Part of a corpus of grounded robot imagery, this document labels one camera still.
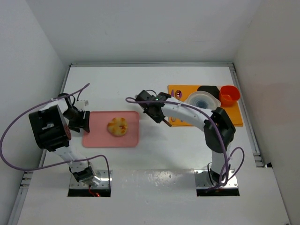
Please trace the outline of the golden bread roll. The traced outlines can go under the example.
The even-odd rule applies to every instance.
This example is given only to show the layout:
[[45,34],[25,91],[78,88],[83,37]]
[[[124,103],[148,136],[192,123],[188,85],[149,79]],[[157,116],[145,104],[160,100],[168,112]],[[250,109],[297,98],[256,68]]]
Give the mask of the golden bread roll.
[[128,123],[125,118],[116,117],[108,122],[107,130],[113,136],[124,136],[128,131]]

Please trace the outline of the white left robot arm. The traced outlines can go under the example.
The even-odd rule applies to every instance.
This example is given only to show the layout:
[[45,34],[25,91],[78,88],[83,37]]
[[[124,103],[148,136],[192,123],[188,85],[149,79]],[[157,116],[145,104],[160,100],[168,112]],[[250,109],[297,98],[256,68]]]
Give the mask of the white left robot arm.
[[77,182],[97,187],[101,179],[92,163],[71,145],[71,131],[90,132],[90,112],[78,109],[66,93],[59,94],[40,110],[30,113],[29,120],[39,148],[61,157]]

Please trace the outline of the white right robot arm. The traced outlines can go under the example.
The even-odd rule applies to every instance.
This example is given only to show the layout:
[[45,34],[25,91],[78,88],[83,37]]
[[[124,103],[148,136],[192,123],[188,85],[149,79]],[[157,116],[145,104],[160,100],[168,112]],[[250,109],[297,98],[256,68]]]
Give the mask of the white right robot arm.
[[164,122],[171,126],[166,118],[173,118],[200,129],[204,133],[207,147],[212,151],[212,179],[220,186],[228,182],[230,164],[227,151],[236,129],[223,108],[202,109],[183,103],[170,94],[160,92],[154,96],[146,90],[136,95],[134,101],[158,124]]

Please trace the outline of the iridescent table knife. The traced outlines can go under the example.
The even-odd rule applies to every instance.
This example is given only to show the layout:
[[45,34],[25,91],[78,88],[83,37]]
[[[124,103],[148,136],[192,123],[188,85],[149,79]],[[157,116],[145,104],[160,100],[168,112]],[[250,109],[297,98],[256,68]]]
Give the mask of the iridescent table knife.
[[[171,91],[171,96],[172,96],[172,97],[174,97],[174,90],[172,90],[172,91]],[[176,121],[176,119],[175,119],[175,118],[173,118],[173,117],[171,117],[171,121],[172,121],[172,122],[175,122],[175,121]]]

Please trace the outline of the iridescent spoon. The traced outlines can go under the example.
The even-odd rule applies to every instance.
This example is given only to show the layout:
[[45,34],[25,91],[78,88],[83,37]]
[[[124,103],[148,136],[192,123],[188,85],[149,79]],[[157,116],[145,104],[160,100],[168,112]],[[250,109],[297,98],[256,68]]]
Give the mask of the iridescent spoon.
[[177,90],[177,91],[175,92],[175,97],[176,97],[178,100],[180,100],[181,97],[182,97],[182,92],[181,92],[180,90]]

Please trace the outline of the orange cloth placemat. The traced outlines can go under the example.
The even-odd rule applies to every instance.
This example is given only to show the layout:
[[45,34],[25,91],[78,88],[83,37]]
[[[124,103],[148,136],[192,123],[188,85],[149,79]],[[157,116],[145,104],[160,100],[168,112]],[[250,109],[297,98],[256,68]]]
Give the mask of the orange cloth placemat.
[[[197,91],[198,87],[200,86],[199,85],[168,85],[168,94],[171,94],[171,91],[174,90],[174,97],[175,97],[175,92],[177,90],[180,90],[182,92],[182,97],[180,101],[185,102],[185,100],[188,98],[190,94]],[[238,102],[232,106],[221,105],[221,107],[224,108],[224,110],[228,114],[234,126],[236,127],[243,126],[242,116],[240,113]]]

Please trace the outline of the pink plastic tray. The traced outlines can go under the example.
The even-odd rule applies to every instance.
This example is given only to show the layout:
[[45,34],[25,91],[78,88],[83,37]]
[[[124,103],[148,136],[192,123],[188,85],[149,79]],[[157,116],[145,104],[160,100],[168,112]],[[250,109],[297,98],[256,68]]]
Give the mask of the pink plastic tray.
[[139,113],[136,111],[93,111],[90,131],[84,133],[86,148],[132,148],[139,142]]

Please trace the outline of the black coaster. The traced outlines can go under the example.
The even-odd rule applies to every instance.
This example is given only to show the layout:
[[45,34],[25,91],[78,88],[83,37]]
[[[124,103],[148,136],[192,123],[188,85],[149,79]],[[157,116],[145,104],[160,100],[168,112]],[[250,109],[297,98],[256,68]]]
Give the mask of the black coaster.
[[202,85],[198,87],[197,91],[205,91],[211,94],[214,98],[219,99],[220,90],[217,86]]

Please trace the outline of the orange plastic cup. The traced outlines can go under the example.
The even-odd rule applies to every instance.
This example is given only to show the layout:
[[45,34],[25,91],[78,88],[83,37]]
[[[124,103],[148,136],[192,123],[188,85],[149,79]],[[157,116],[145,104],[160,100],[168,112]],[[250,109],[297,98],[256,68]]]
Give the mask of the orange plastic cup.
[[219,100],[222,106],[232,106],[240,99],[240,91],[237,87],[227,85],[222,86],[219,92]]

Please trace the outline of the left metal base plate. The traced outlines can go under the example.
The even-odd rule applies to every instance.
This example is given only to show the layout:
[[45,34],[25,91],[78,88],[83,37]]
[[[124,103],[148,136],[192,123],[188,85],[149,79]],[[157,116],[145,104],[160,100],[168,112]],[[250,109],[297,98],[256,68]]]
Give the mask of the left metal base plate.
[[[92,189],[109,189],[109,181],[112,183],[113,171],[110,170],[95,170],[95,176],[92,180]],[[77,182],[73,176],[71,176],[69,189],[88,189],[89,185],[83,182]]]

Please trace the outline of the aluminium table frame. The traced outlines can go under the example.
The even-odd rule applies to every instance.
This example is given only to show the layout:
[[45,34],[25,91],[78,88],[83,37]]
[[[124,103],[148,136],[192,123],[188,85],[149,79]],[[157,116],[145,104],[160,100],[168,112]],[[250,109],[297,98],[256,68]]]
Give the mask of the aluminium table frame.
[[[169,84],[237,85],[232,64],[72,65],[64,82],[71,92],[89,83],[82,97],[92,110],[136,110],[125,98],[143,89],[166,91]],[[110,197],[68,197],[70,173],[58,166],[33,173],[21,208],[20,225],[271,225],[270,202],[277,187],[273,172],[258,168],[243,101],[244,125],[233,146],[245,151],[237,175],[239,196],[198,197],[193,169],[210,161],[202,133],[193,127],[169,128],[142,114],[135,149],[83,149],[104,154],[113,170]]]

